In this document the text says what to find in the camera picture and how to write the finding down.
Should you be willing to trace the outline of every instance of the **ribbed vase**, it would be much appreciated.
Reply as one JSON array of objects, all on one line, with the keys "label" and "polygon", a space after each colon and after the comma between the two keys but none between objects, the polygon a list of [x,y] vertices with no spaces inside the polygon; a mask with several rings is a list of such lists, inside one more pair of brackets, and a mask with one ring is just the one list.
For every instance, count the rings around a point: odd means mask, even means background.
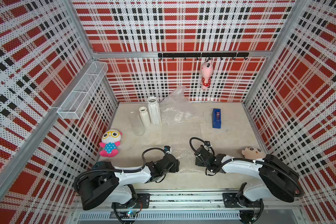
[{"label": "ribbed vase", "polygon": [[148,97],[148,112],[152,124],[161,123],[161,111],[159,110],[157,97],[155,96]]},{"label": "ribbed vase", "polygon": [[139,116],[142,120],[142,123],[144,125],[144,127],[149,127],[150,126],[150,119],[149,119],[149,114],[148,114],[148,110],[145,106],[141,106],[139,108]]}]

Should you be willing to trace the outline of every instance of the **clear glass jar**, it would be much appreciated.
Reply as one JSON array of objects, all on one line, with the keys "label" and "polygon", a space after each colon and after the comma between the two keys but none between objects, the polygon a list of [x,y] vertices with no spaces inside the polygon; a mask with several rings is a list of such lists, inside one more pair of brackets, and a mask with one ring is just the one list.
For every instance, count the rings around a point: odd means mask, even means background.
[{"label": "clear glass jar", "polygon": [[143,123],[142,123],[142,121],[141,121],[141,119],[139,117],[139,113],[138,112],[132,111],[128,115],[128,120],[129,120],[129,123],[131,124],[132,132],[136,136],[141,136],[141,135],[144,134],[145,127],[143,126]]}]

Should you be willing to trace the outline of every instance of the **plaid wall panel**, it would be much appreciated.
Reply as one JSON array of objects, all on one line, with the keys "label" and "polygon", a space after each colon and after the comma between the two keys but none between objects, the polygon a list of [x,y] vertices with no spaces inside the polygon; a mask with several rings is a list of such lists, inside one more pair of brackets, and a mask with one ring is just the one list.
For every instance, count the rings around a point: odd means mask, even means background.
[{"label": "plaid wall panel", "polygon": [[213,58],[214,73],[208,89],[201,89],[201,64],[207,58],[101,59],[108,64],[107,78],[120,102],[162,101],[177,86],[189,88],[193,101],[242,102],[265,58]]},{"label": "plaid wall panel", "polygon": [[336,223],[336,1],[309,0],[249,110],[300,175],[311,223]]},{"label": "plaid wall panel", "polygon": [[72,0],[95,52],[267,51],[294,0]]},{"label": "plaid wall panel", "polygon": [[73,181],[94,164],[114,110],[99,85],[80,120],[58,119],[0,202],[0,223],[65,223]]},{"label": "plaid wall panel", "polygon": [[0,1],[0,171],[87,62],[61,1]]}]

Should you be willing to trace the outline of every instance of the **mounting plate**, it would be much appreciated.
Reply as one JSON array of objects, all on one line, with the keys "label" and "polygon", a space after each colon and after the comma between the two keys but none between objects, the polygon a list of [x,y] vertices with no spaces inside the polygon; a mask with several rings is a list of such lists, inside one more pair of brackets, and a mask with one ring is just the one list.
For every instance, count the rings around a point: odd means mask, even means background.
[{"label": "mounting plate", "polygon": [[[223,193],[223,202],[226,208],[241,208],[237,204],[237,200],[234,200],[236,195],[236,193]],[[248,208],[260,208],[260,201],[253,201],[251,204],[248,204]]]},{"label": "mounting plate", "polygon": [[[142,208],[147,209],[149,207],[150,194],[137,194],[137,195],[138,195],[138,200],[140,200],[142,202]],[[117,209],[127,209],[127,207],[125,205],[121,205],[119,203],[116,203],[116,208]],[[132,208],[133,209],[140,209],[141,204],[136,203]]]}]

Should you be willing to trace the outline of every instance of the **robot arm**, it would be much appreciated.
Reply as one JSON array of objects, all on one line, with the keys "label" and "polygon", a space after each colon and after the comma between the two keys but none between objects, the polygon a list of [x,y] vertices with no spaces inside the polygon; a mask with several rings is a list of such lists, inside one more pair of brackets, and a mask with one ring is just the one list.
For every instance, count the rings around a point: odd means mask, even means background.
[{"label": "robot arm", "polygon": [[163,159],[157,162],[144,162],[142,167],[121,168],[113,167],[111,162],[97,162],[91,170],[76,177],[74,187],[81,196],[83,210],[95,208],[103,201],[131,207],[138,198],[133,183],[157,181],[168,172],[178,171],[179,160],[165,151]]},{"label": "robot arm", "polygon": [[[208,148],[210,145],[203,142],[206,145],[197,150],[192,147],[195,151],[196,165],[204,166],[212,173],[241,173],[257,178],[257,183],[242,184],[238,192],[241,196],[238,198],[239,204],[244,205],[272,196],[282,201],[293,202],[295,197],[304,194],[297,182],[299,175],[277,157],[266,155],[265,158],[251,160],[232,158],[225,154],[214,155]],[[299,195],[295,194],[296,189],[299,190]]]}]

